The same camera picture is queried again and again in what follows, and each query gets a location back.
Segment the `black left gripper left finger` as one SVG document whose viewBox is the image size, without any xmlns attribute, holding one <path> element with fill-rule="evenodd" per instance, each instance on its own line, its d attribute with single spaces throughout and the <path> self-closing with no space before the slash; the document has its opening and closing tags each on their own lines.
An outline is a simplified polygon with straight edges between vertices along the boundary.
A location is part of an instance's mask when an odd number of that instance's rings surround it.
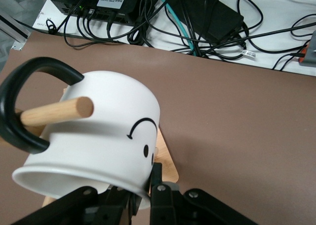
<svg viewBox="0 0 316 225">
<path fill-rule="evenodd" d="M 15 225 L 129 225 L 135 195 L 113 186 L 103 193 L 80 187 L 14 222 Z"/>
</svg>

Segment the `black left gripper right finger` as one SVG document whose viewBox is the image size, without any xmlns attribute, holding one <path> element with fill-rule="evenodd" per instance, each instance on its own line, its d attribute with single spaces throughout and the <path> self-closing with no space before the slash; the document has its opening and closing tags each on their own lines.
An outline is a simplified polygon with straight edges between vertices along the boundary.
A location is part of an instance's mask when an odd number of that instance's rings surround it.
<svg viewBox="0 0 316 225">
<path fill-rule="evenodd" d="M 161 163 L 153 164 L 150 180 L 152 225 L 256 224 L 201 189 L 193 188 L 182 194 L 178 184 L 162 180 Z"/>
</svg>

